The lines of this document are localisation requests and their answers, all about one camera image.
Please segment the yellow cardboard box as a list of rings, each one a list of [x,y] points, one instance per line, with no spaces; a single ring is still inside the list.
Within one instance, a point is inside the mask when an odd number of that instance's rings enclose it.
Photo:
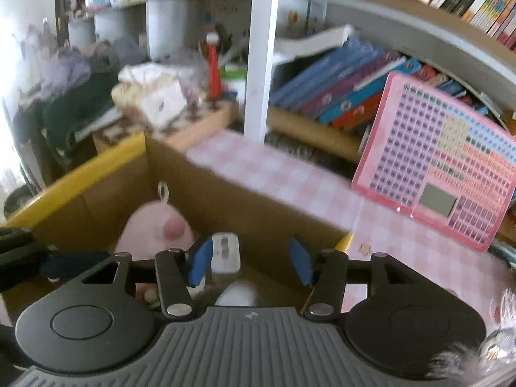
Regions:
[[[59,179],[7,226],[29,229],[62,253],[113,253],[129,219],[152,206],[146,227],[155,238],[177,232],[169,224],[174,215],[184,218],[189,241],[234,233],[240,278],[257,288],[261,304],[300,307],[309,291],[290,263],[290,240],[316,253],[338,245],[345,232],[269,195],[292,172],[307,190],[320,175],[312,164],[232,131],[186,151],[139,134]]]

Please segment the row of blue books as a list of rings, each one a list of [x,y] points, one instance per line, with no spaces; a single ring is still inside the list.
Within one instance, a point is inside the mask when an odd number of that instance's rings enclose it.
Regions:
[[[329,125],[380,94],[391,72],[421,69],[418,59],[351,37],[272,92],[269,105]]]

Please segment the white bookshelf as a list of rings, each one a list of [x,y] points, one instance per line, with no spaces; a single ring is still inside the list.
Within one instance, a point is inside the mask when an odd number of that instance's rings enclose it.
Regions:
[[[141,0],[102,9],[69,28],[81,34],[95,25],[102,39],[146,38],[146,51],[157,61],[198,43],[216,23],[251,50],[247,97],[256,132],[283,120],[267,105],[269,90],[292,60],[281,42],[308,36],[357,32],[429,63],[483,101],[515,107],[514,54],[458,17],[417,0]]]

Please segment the pile of clothes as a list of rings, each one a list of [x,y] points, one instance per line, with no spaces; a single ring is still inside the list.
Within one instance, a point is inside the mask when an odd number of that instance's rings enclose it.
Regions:
[[[77,134],[113,107],[111,91],[119,72],[144,59],[130,35],[97,40],[84,51],[71,45],[56,48],[45,63],[47,77],[14,115],[15,142],[27,143],[34,131],[43,131],[50,150],[71,155],[82,142]]]

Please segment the tissue pack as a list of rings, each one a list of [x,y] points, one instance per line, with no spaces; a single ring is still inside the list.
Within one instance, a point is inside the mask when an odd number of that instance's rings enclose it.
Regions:
[[[166,129],[187,107],[182,82],[195,72],[186,65],[127,65],[111,91],[114,106],[133,122],[154,130]]]

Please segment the white spray bottle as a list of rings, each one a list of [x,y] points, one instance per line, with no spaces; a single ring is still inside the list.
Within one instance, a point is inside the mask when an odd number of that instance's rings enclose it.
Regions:
[[[235,281],[217,298],[217,307],[253,308],[258,305],[257,288],[249,281]]]

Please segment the white power adapter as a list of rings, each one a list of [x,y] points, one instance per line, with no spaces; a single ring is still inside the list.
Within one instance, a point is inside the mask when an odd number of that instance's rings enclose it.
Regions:
[[[241,270],[241,254],[238,236],[234,233],[215,233],[212,235],[212,242],[212,274],[237,274]]]

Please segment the pink printed table mat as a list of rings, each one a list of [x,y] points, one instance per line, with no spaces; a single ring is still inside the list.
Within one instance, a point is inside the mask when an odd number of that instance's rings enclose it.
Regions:
[[[387,253],[475,308],[488,329],[514,279],[505,261],[478,253],[352,190],[350,182],[268,145],[224,130],[187,149],[195,164],[354,235],[348,255]]]

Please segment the pink learning keyboard tablet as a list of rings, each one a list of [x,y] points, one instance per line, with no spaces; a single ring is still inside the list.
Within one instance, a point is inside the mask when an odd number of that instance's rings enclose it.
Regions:
[[[463,102],[390,73],[352,188],[485,252],[515,190],[515,140]]]

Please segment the pink plush pig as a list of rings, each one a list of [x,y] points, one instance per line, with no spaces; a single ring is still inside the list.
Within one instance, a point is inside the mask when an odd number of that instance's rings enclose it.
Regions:
[[[193,245],[193,231],[169,203],[170,192],[165,181],[158,183],[157,193],[159,200],[145,203],[129,217],[115,253],[129,253],[133,260],[153,260],[161,251],[187,251]]]

